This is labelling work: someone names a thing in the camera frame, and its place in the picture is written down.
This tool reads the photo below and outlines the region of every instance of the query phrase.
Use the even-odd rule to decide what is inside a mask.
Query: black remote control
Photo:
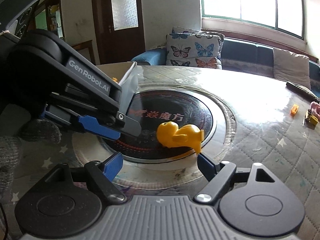
[[[301,86],[296,85],[294,83],[291,82],[287,82],[287,87],[288,89],[290,89],[291,91],[296,92],[298,95],[302,96],[304,99],[307,99],[311,102],[315,101],[318,104],[320,103],[320,99],[318,97],[316,97],[315,95],[311,94],[310,92],[306,91],[305,89],[303,89]]]

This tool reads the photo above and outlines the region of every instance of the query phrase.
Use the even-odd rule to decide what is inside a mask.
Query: cable
[[[4,219],[4,225],[5,225],[5,233],[4,233],[3,240],[6,240],[7,236],[8,236],[8,231],[9,231],[8,222],[7,222],[7,217],[5,215],[5,212],[4,212],[4,209],[3,209],[3,206],[1,203],[0,203],[0,208],[1,208],[2,215],[3,215],[3,219]]]

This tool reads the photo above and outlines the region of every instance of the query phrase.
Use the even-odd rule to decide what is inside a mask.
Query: blue sofa
[[[138,65],[165,65],[166,49],[148,50],[132,59]],[[225,38],[221,51],[222,69],[274,78],[273,48],[258,43]],[[312,92],[320,97],[320,66],[309,61]]]

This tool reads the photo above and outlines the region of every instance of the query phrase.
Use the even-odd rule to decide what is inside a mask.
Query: brown wooden door
[[[92,10],[101,64],[145,51],[141,0],[92,0]]]

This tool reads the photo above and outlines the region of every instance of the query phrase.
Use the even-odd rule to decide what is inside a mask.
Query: gray gripper base
[[[21,240],[37,240],[24,235]],[[133,196],[126,204],[108,207],[99,221],[67,240],[249,240],[227,226],[207,205],[188,196]],[[298,240],[294,234],[279,237]]]

